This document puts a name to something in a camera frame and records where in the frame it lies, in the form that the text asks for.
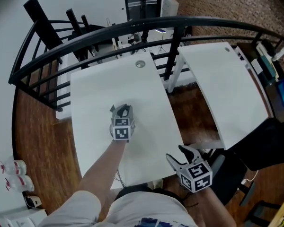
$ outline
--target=white wall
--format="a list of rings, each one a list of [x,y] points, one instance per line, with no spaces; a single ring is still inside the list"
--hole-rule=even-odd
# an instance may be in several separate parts
[[[0,160],[12,155],[11,116],[15,87],[8,84],[8,79],[18,50],[32,26],[32,21],[23,8],[26,1],[0,0]],[[85,14],[91,24],[105,26],[107,17],[112,23],[127,21],[124,0],[39,0],[39,2],[50,20],[67,20],[65,12],[73,8],[79,21],[81,15]],[[31,59],[33,50],[34,47],[31,46],[26,61]],[[6,190],[5,179],[0,171],[0,214],[23,207],[25,203],[22,194]]]
[[[23,10],[24,0],[0,0],[0,159],[12,155],[11,115],[15,87],[9,74],[32,21]],[[0,170],[0,213],[25,207],[21,193],[7,191]]]

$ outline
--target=white table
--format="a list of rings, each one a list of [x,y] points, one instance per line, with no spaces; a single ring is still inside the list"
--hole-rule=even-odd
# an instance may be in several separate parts
[[[143,68],[135,63],[142,60]],[[111,106],[133,106],[136,129],[126,145],[119,172],[126,186],[175,174],[165,154],[180,162],[183,144],[165,89],[149,53],[75,72],[71,75],[71,117],[75,147],[82,176],[106,150]],[[114,181],[112,189],[120,188]]]
[[[192,72],[211,111],[220,140],[192,145],[194,148],[229,149],[251,133],[267,117],[261,95],[228,43],[179,47],[172,92],[184,62]]]

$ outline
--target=water bottle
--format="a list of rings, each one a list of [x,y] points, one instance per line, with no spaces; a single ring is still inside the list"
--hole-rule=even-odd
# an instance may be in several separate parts
[[[5,178],[5,180],[5,187],[8,191],[11,188],[17,192],[32,192],[35,189],[32,179],[27,175],[11,175],[9,179]]]
[[[22,160],[7,160],[2,163],[0,161],[0,167],[2,173],[7,173],[8,175],[25,175],[27,173],[27,165]]]

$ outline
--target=black metal railing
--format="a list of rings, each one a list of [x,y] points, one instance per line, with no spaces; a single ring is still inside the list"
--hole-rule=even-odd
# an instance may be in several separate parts
[[[70,101],[61,105],[57,105],[57,101],[67,98],[70,96],[70,93],[66,93],[64,95],[57,96],[56,92],[64,87],[70,85],[70,81],[64,82],[60,85],[55,85],[54,87],[49,87],[49,82],[52,79],[57,79],[58,76],[61,76],[64,73],[70,72],[77,68],[86,68],[89,64],[100,61],[106,58],[115,57],[117,55],[126,53],[126,52],[133,52],[139,49],[163,45],[163,44],[171,44],[170,51],[158,55],[152,55],[153,59],[160,59],[160,58],[168,58],[167,64],[157,66],[158,70],[165,69],[164,73],[160,74],[160,77],[164,77],[165,80],[169,79],[170,75],[172,74],[172,68],[175,65],[175,58],[178,54],[178,47],[181,42],[193,42],[193,41],[206,41],[206,40],[246,40],[251,41],[252,43],[256,43],[257,41],[261,41],[262,35],[269,35],[273,38],[277,38],[277,40],[270,41],[271,43],[275,43],[276,47],[280,45],[282,41],[284,41],[284,37],[279,35],[275,32],[267,30],[265,28],[261,28],[255,25],[222,19],[222,18],[213,18],[213,17],[157,17],[151,19],[143,19],[139,21],[132,21],[127,23],[122,23],[110,27],[101,28],[96,27],[96,31],[89,32],[89,25],[86,21],[85,16],[82,16],[83,22],[78,22],[72,12],[68,11],[68,16],[70,21],[62,21],[62,20],[53,20],[49,21],[45,17],[45,14],[40,11],[38,8],[38,12],[41,14],[39,17],[36,17],[35,11],[31,8],[27,9],[29,13],[34,13],[34,24],[29,30],[24,42],[19,50],[19,53],[16,57],[12,72],[10,74],[9,83],[14,84],[15,86],[19,87],[21,90],[28,93],[33,98],[39,100],[43,104],[51,107],[56,111],[62,111],[62,108],[66,105],[70,104]],[[54,30],[51,24],[56,23],[70,23],[72,24],[73,28],[66,28],[66,29],[56,29]],[[44,34],[42,27],[46,25],[46,31],[49,34]],[[251,36],[233,36],[233,35],[203,35],[203,36],[189,36],[183,37],[183,33],[186,26],[217,26],[217,27],[229,27],[229,28],[236,28],[236,29],[244,29],[249,31],[257,32],[255,37]],[[174,33],[172,38],[158,40],[153,42],[146,42],[146,43],[139,43],[134,44],[130,47],[126,47],[123,49],[118,49],[115,51],[110,51],[102,55],[97,55],[92,58],[87,58],[85,56],[82,57],[82,53],[87,52],[87,49],[90,48],[91,45],[101,43],[103,41],[112,40],[113,38],[122,36],[122,35],[129,35],[134,34],[137,32],[159,29],[159,28],[174,28]],[[81,32],[82,28],[86,28],[87,33],[83,34]],[[59,38],[57,36],[58,31],[66,31],[66,30],[74,30],[77,33]],[[25,66],[20,68],[28,45],[34,35],[37,33],[40,37],[33,58],[32,60],[27,63]],[[49,40],[49,36],[54,34],[55,41],[52,43]],[[46,45],[45,51],[43,54],[36,57],[38,48],[40,46],[40,42],[43,41]],[[48,70],[49,73],[43,77],[43,67],[45,65],[52,66],[53,61],[60,60],[61,57],[67,55],[69,53],[74,53],[79,62],[73,65],[70,65],[64,69],[59,70],[58,66],[56,66],[55,72],[52,73],[52,70]],[[38,78],[35,82],[30,83],[31,74],[34,71],[39,70]],[[40,92],[40,87],[46,83],[45,90]],[[54,93],[54,97],[50,98],[48,95]]]

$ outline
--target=floor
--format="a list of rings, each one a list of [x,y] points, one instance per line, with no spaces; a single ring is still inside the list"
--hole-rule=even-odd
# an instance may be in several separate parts
[[[218,139],[209,108],[196,85],[176,88],[169,100],[185,144]],[[27,174],[35,184],[34,194],[41,198],[42,207],[50,214],[74,193],[81,179],[71,120],[59,122],[54,111],[19,91],[15,136],[18,158],[27,163]],[[249,171],[247,177],[251,179],[254,174]],[[259,200],[276,204],[284,201],[284,164],[259,171],[255,182],[255,194],[246,207],[239,207],[243,197],[240,192],[226,205],[238,226]],[[175,176],[164,180],[164,188],[181,198],[187,193]],[[117,191],[112,191],[108,195],[99,220],[105,218],[116,194]],[[187,211],[202,227],[204,222],[196,203],[194,195],[185,200]],[[273,215],[274,212],[266,213],[267,219]]]
[[[179,16],[212,16],[258,25],[284,35],[284,0],[177,0]],[[222,27],[194,27],[194,35],[253,35]],[[281,59],[284,69],[284,57]]]

